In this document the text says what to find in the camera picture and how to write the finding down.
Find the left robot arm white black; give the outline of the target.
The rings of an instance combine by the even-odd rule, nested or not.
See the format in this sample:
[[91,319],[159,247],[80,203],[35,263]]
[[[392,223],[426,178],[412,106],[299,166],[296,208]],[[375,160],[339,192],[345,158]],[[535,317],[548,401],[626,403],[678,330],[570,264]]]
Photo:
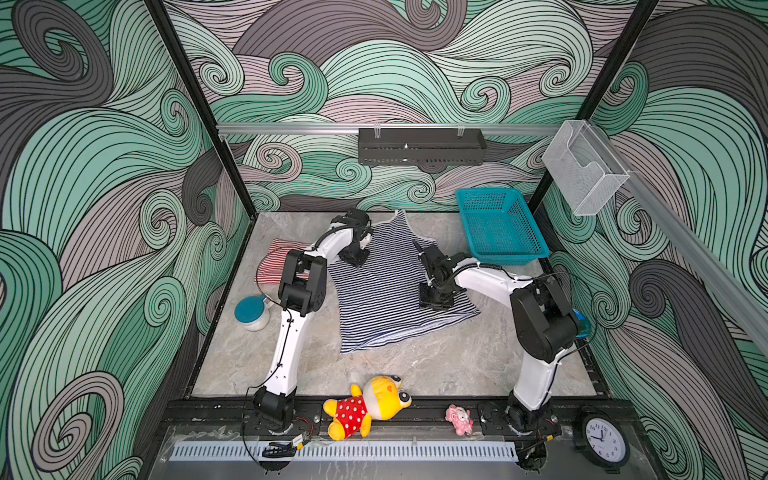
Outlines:
[[279,337],[266,378],[253,396],[255,414],[270,427],[282,431],[293,422],[306,327],[325,301],[328,266],[337,261],[363,265],[372,233],[368,214],[351,209],[334,217],[329,229],[310,246],[286,254],[277,299]]

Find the red white striped tank top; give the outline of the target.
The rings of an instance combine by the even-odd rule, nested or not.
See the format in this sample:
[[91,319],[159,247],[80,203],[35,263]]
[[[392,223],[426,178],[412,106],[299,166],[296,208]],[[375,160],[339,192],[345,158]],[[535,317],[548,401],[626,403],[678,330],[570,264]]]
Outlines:
[[260,261],[254,282],[260,286],[279,285],[286,256],[290,250],[306,250],[307,243],[276,238],[268,247],[265,257]]

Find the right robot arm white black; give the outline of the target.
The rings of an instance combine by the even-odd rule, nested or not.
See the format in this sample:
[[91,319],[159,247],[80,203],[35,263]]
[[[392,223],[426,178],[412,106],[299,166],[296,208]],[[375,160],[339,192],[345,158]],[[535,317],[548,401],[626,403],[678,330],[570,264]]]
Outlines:
[[514,429],[532,430],[546,412],[557,367],[580,333],[560,283],[552,276],[519,276],[465,253],[447,256],[434,245],[414,246],[426,276],[419,285],[422,308],[447,311],[458,294],[474,291],[511,311],[524,355],[507,416]]

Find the blue white striped tank top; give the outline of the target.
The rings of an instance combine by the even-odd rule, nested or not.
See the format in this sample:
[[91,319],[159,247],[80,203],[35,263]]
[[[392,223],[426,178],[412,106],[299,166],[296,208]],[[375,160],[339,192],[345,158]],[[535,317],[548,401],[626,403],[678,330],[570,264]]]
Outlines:
[[340,312],[342,354],[371,350],[459,324],[480,314],[464,293],[446,311],[420,305],[426,281],[417,248],[436,241],[416,235],[406,213],[373,226],[370,255],[360,267],[329,266]]

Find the teal plastic basket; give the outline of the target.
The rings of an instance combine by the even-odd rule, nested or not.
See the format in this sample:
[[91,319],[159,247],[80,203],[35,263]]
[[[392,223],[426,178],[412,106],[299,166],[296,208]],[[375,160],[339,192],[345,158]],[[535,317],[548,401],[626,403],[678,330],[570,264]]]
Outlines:
[[525,201],[513,188],[467,188],[456,192],[472,255],[484,263],[526,265],[550,249]]

